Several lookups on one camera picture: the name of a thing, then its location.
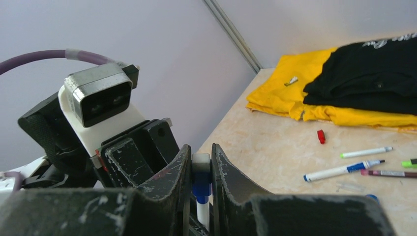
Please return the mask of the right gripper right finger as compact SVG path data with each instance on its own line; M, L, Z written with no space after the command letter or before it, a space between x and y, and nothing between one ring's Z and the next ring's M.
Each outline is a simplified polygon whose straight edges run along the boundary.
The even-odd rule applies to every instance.
M220 144L211 147L214 236L255 236L256 220L251 198L269 195L227 157Z

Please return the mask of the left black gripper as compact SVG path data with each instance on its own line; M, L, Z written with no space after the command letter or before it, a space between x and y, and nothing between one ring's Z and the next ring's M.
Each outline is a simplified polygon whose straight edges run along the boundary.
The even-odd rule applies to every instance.
M155 148L144 139L118 138L96 149L101 167L89 154L60 108L58 93L18 118L19 127L45 151L46 167L24 182L24 188L136 188L156 174Z

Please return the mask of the blue white pen cap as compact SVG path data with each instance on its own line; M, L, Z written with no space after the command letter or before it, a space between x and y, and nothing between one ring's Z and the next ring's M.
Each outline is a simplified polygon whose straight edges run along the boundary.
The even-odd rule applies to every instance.
M199 204L209 202L212 194L211 158L208 153L192 155L192 193Z

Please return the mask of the white blue-ended marker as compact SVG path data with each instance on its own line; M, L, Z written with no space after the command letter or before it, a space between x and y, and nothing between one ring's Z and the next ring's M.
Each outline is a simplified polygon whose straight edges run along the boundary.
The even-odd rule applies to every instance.
M197 210L197 219L198 221L204 226L204 228L209 231L209 202L201 204L199 202L196 203L196 210Z

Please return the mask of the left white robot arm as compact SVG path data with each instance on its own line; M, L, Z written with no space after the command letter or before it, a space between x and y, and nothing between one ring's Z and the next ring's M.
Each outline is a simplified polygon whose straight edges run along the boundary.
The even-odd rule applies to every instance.
M18 119L45 156L14 170L2 191L35 188L136 187L175 158L169 119L142 119L128 95L90 95L66 107L57 93Z

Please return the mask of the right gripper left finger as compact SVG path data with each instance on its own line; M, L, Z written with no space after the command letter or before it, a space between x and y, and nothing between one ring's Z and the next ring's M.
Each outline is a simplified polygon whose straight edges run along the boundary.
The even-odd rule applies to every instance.
M187 236L191 199L191 147L184 145L161 171L138 187L140 236Z

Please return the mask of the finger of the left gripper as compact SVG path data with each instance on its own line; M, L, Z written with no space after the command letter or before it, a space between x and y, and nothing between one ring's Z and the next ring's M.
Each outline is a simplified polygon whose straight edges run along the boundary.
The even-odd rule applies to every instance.
M145 120L130 129L133 140L130 170L133 179L149 179L166 167L179 147L166 120Z

